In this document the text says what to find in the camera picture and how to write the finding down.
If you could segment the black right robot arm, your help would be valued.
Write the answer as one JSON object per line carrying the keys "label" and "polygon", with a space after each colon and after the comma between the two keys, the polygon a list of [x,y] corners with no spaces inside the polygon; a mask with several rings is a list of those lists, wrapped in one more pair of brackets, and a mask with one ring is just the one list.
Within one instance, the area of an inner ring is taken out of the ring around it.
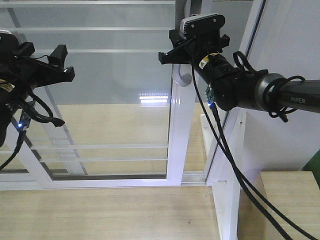
{"label": "black right robot arm", "polygon": [[209,104],[230,111],[235,107],[268,112],[272,117],[304,110],[320,111],[320,82],[302,76],[285,78],[266,69],[255,70],[246,56],[233,53],[235,65],[222,55],[230,38],[218,31],[182,38],[170,30],[173,49],[160,52],[161,64],[190,64],[206,82]]}

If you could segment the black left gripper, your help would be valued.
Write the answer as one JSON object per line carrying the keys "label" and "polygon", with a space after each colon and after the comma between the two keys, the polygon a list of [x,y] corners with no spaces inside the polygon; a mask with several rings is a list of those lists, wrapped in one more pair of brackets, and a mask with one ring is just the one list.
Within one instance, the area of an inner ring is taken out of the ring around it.
{"label": "black left gripper", "polygon": [[31,119],[35,109],[26,102],[35,87],[72,82],[74,68],[64,68],[67,46],[59,44],[47,57],[48,63],[33,60],[32,42],[18,42],[14,36],[0,40],[0,144],[7,136],[12,117],[21,108]]}

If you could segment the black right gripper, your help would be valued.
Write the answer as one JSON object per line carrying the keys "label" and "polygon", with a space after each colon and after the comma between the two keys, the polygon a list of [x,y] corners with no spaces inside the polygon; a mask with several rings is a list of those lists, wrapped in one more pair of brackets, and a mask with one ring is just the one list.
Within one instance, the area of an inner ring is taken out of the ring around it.
{"label": "black right gripper", "polygon": [[230,43],[230,38],[225,34],[220,35],[219,31],[189,33],[185,38],[172,29],[169,31],[169,39],[173,49],[158,53],[158,60],[162,65],[191,64],[207,85],[240,72],[222,55],[223,48]]}

